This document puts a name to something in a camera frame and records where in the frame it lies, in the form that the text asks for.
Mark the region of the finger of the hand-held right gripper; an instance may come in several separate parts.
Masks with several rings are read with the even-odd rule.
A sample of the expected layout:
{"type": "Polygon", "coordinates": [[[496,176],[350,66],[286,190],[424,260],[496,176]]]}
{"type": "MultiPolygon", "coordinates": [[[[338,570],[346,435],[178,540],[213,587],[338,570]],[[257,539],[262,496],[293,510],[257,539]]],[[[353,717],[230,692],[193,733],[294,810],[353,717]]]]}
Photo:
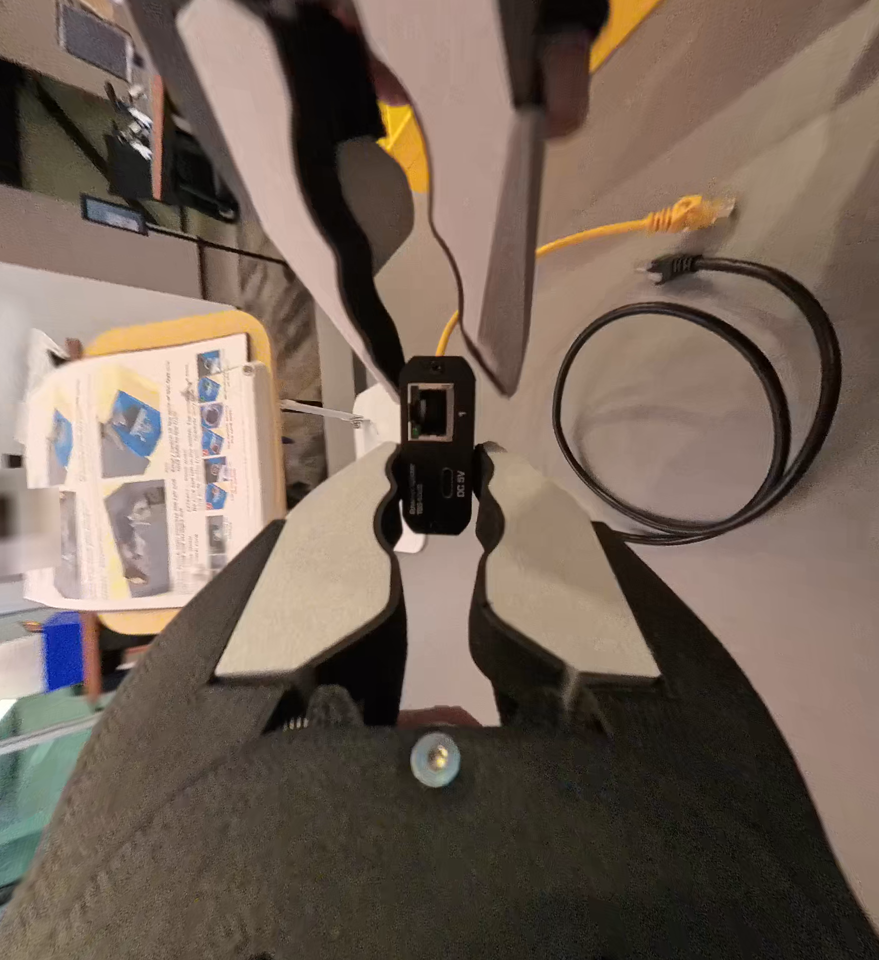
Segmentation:
{"type": "Polygon", "coordinates": [[[276,13],[190,2],[176,32],[260,225],[376,381],[399,402],[406,360],[374,279],[410,232],[404,174],[371,138],[307,139],[276,13]]]}
{"type": "Polygon", "coordinates": [[[456,269],[462,336],[499,394],[511,397],[529,342],[542,196],[542,4],[354,6],[420,129],[430,224],[456,269]]]}

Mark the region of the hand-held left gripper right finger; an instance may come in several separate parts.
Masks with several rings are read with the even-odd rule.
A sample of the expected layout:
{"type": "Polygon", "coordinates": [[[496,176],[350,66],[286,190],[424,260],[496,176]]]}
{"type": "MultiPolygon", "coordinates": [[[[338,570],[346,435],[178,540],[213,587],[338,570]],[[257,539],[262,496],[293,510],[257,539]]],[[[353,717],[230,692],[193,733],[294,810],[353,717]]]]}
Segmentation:
{"type": "Polygon", "coordinates": [[[471,656],[498,694],[645,687],[661,668],[588,512],[494,442],[476,448],[471,656]]]}

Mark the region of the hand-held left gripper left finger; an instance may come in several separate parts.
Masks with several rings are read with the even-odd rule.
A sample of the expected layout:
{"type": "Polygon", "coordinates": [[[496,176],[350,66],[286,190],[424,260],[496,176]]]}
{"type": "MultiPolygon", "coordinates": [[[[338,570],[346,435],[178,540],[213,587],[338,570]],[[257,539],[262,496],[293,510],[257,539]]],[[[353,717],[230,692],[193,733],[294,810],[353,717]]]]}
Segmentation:
{"type": "Polygon", "coordinates": [[[379,444],[289,511],[217,662],[217,679],[293,677],[396,608],[398,452],[393,441],[379,444]]]}

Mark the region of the black ethernet splitter box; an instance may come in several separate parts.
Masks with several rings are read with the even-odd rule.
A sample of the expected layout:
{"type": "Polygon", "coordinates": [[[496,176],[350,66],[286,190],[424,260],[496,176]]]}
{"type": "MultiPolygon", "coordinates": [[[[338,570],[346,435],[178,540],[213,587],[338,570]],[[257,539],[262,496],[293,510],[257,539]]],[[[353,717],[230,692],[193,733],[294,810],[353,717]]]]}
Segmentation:
{"type": "Polygon", "coordinates": [[[424,536],[470,525],[476,379],[461,356],[415,356],[399,379],[397,484],[402,518],[424,536]]]}

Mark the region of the person's right hand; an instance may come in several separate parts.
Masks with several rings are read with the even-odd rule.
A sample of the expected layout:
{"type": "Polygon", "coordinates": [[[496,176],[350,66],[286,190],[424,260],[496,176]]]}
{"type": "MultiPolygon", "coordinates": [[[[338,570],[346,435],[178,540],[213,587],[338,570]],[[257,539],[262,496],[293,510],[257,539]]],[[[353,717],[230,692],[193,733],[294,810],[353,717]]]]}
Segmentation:
{"type": "Polygon", "coordinates": [[[545,137],[568,138],[583,126],[590,108],[592,39],[582,30],[549,34],[540,45],[545,137]]]}

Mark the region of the white base clipboard stand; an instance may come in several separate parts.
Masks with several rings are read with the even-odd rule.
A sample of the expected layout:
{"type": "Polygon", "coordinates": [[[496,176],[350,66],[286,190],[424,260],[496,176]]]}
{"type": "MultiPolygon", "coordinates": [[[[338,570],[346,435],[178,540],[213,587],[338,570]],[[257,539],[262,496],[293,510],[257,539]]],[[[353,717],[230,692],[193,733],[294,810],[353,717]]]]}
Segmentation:
{"type": "Polygon", "coordinates": [[[416,554],[426,535],[413,532],[403,517],[397,472],[400,467],[400,404],[383,386],[363,390],[351,410],[319,402],[282,399],[284,413],[303,414],[351,429],[353,457],[344,478],[329,477],[329,490],[317,488],[304,505],[288,504],[293,538],[307,542],[330,568],[387,569],[401,553],[416,554]]]}

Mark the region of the wooden clipboard with printed sheet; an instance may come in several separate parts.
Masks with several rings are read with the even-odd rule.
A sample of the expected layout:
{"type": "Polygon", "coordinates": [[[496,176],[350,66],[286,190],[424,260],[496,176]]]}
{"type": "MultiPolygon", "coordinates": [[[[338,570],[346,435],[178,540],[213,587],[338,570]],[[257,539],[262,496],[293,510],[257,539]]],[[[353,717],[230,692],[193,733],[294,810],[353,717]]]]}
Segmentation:
{"type": "Polygon", "coordinates": [[[25,599],[156,634],[286,512],[269,336],[227,310],[110,330],[29,387],[27,486],[59,509],[25,599]]]}

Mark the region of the blue box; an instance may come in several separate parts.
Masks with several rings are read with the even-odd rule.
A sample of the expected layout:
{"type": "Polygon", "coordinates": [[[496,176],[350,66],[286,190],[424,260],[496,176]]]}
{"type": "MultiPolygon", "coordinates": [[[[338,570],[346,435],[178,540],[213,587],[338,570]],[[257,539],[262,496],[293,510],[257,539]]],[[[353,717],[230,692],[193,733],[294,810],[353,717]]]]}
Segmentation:
{"type": "Polygon", "coordinates": [[[79,613],[60,610],[42,625],[45,692],[85,682],[83,624],[79,613]]]}

